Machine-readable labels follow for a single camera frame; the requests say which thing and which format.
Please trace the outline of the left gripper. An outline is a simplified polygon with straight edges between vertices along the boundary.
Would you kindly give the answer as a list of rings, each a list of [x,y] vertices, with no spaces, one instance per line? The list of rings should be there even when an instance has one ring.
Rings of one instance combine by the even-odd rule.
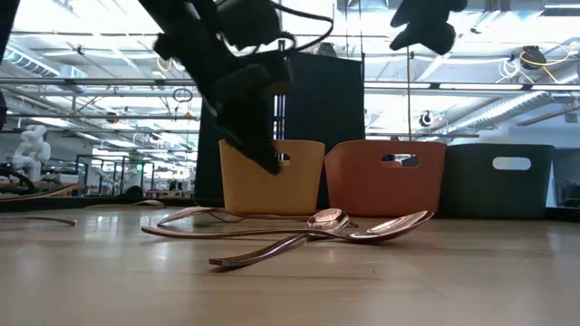
[[[290,89],[292,76],[282,52],[263,52],[237,57],[239,68],[209,84],[204,101],[217,112],[217,128],[228,145],[276,176],[282,168],[273,138],[273,110],[265,97]]]

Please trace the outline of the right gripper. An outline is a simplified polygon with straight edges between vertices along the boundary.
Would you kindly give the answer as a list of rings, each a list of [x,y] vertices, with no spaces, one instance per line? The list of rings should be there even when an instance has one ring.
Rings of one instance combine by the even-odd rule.
[[[438,55],[448,53],[456,39],[455,28],[448,23],[412,23],[421,19],[437,17],[447,21],[451,13],[458,13],[467,7],[467,0],[402,0],[393,18],[392,25],[407,24],[397,34],[390,48],[402,48],[421,44]]]

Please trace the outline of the long silver spoon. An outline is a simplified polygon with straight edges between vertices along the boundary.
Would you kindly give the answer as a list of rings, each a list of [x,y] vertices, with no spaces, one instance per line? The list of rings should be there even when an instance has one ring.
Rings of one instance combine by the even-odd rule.
[[[401,216],[376,225],[366,230],[349,232],[346,227],[335,231],[308,230],[302,229],[255,229],[247,231],[221,232],[221,233],[191,233],[178,232],[162,229],[160,227],[143,226],[141,231],[150,234],[168,238],[179,239],[222,239],[235,238],[251,235],[290,235],[290,234],[314,234],[321,235],[324,238],[342,239],[354,244],[375,244],[391,240],[400,235],[409,233],[420,224],[428,221],[433,217],[430,211],[420,211],[406,216]]]

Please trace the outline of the thin vertical pole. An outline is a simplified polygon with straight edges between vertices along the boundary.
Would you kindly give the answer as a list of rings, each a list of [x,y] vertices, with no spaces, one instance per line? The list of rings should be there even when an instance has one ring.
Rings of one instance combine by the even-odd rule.
[[[411,49],[406,47],[407,136],[412,141],[411,125]]]

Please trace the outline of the yellow plastic bin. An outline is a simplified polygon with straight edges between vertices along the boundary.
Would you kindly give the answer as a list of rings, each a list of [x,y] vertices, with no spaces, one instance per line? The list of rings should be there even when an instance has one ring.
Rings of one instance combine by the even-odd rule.
[[[274,176],[224,140],[219,142],[223,197],[230,213],[307,216],[316,210],[325,144],[314,140],[273,142],[284,154],[281,173]]]

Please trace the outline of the black folding partition screen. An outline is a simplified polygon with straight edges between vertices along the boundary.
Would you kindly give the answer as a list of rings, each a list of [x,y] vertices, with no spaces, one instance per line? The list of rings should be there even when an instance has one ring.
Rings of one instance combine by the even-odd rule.
[[[365,136],[363,63],[329,56],[295,53],[284,102],[284,139],[323,142],[325,150]],[[204,206],[223,206],[218,141],[223,134],[202,106],[193,198]]]

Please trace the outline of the orange plastic bin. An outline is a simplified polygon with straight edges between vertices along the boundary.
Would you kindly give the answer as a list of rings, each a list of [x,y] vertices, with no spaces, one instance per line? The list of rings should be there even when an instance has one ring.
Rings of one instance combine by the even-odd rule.
[[[324,159],[330,206],[367,217],[436,212],[446,149],[440,142],[342,142]]]

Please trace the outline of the teal plastic bin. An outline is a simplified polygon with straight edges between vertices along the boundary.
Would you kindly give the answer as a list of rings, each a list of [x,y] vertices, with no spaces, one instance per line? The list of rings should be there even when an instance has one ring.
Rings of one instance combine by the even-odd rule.
[[[554,150],[537,144],[449,146],[439,213],[457,218],[544,218]]]

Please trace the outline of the white robot figure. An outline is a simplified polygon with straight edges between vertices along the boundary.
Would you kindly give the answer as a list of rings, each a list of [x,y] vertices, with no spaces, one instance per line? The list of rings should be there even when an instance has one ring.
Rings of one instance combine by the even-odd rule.
[[[13,167],[23,168],[33,182],[41,179],[42,164],[51,157],[51,145],[44,140],[46,132],[47,128],[42,125],[27,126],[12,158]]]

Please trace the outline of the silver ventilation duct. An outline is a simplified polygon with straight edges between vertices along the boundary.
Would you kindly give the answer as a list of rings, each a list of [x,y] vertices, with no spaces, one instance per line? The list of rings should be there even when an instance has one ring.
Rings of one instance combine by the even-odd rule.
[[[558,100],[580,98],[580,91],[532,91],[494,101],[450,124],[447,132],[483,129],[539,109]]]

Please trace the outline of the grey overhead rail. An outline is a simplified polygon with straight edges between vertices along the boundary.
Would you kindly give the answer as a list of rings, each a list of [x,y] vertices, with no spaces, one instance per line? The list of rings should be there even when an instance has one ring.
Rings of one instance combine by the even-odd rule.
[[[103,79],[103,78],[8,78],[0,77],[0,85],[51,85],[51,86],[139,86],[139,87],[187,87],[195,83],[187,79]],[[492,95],[515,95],[533,91],[565,93],[580,96],[578,84],[510,84],[510,83],[464,83],[464,82],[403,82],[365,81],[365,90],[387,91],[412,90],[418,92],[449,91],[457,93],[490,93]]]

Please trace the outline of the black metal table frame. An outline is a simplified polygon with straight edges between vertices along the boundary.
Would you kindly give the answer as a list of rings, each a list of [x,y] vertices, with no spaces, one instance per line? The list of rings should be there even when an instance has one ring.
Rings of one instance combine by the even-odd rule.
[[[219,200],[194,200],[190,198],[162,198],[160,200],[168,207],[207,206],[222,208],[224,203]],[[52,209],[76,209],[94,205],[125,205],[132,201],[124,197],[43,197],[33,199],[17,198],[16,201],[0,202],[0,213],[15,213],[26,211],[43,211]],[[580,224],[580,208],[548,207],[541,218],[527,218],[521,216],[484,216],[481,213],[467,215],[451,215],[440,210],[436,218],[439,219],[466,219],[466,220],[514,220],[514,221],[552,221]]]

